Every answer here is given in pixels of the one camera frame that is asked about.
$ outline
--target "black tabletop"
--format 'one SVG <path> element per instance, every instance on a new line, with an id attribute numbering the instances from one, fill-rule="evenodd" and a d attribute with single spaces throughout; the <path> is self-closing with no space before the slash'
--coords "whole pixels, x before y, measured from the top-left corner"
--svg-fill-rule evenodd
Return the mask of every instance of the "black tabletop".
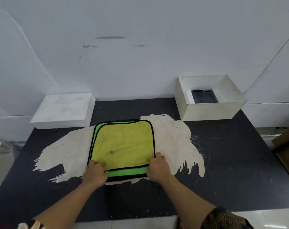
<path id="1" fill-rule="evenodd" d="M 103 121 L 140 119 L 142 115 L 168 114 L 179 120 L 174 98 L 96 102 L 91 125 Z M 187 121 L 191 140 L 203 155 L 205 175 L 198 166 L 177 179 L 202 198 L 231 211 L 289 208 L 289 175 L 272 154 L 244 113 L 231 120 Z M 76 128 L 34 129 L 0 186 L 0 223 L 19 223 L 41 213 L 75 189 L 80 177 L 52 183 L 64 172 L 58 165 L 32 171 L 44 148 Z M 176 215 L 160 185 L 141 180 L 96 190 L 77 221 L 100 221 Z"/>

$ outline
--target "white box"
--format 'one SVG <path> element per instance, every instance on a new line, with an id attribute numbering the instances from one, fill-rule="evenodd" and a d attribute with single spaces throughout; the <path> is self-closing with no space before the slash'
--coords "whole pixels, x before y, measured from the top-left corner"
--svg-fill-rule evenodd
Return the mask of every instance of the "white box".
<path id="1" fill-rule="evenodd" d="M 47 95 L 30 123 L 38 129 L 86 127 L 95 102 L 91 92 Z"/>
<path id="2" fill-rule="evenodd" d="M 212 90 L 218 103 L 196 104 L 193 90 Z M 227 75 L 178 77 L 175 101 L 182 121 L 232 119 L 246 99 Z"/>

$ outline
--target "floor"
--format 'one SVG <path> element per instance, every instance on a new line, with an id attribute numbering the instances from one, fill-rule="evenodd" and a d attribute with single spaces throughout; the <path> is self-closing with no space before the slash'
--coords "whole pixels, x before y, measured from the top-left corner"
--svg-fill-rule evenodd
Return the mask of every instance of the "floor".
<path id="1" fill-rule="evenodd" d="M 267 143 L 270 149 L 273 148 L 271 140 L 276 135 L 283 133 L 283 128 L 257 128 L 258 133 Z M 16 153 L 0 153 L 0 185 L 6 174 L 10 170 Z M 256 229 L 289 229 L 289 209 L 260 210 L 235 212 L 235 214 L 245 217 Z M 127 219 L 89 223 L 75 223 L 73 229 L 170 229 L 176 228 L 176 217 L 159 217 L 145 219 Z"/>

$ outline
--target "hand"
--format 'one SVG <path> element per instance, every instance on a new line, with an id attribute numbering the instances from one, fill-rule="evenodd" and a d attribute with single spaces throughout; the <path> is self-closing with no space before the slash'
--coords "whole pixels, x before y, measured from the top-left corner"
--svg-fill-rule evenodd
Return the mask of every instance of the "hand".
<path id="1" fill-rule="evenodd" d="M 108 171 L 104 171 L 105 162 L 91 160 L 83 174 L 82 186 L 91 188 L 93 191 L 103 186 L 108 178 Z"/>
<path id="2" fill-rule="evenodd" d="M 146 169 L 146 174 L 150 180 L 161 184 L 162 181 L 173 175 L 168 163 L 165 161 L 165 156 L 156 153 L 155 157 L 149 157 L 150 166 Z"/>

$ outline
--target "patterned sleeve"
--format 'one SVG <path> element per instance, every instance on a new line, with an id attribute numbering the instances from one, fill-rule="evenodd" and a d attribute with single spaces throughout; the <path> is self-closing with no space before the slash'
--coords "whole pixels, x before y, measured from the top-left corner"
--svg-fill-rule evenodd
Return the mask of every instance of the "patterned sleeve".
<path id="1" fill-rule="evenodd" d="M 30 223 L 20 223 L 17 229 L 46 229 L 39 221 L 32 220 Z"/>
<path id="2" fill-rule="evenodd" d="M 253 227 L 245 218 L 217 207 L 206 216 L 201 229 L 253 229 Z"/>

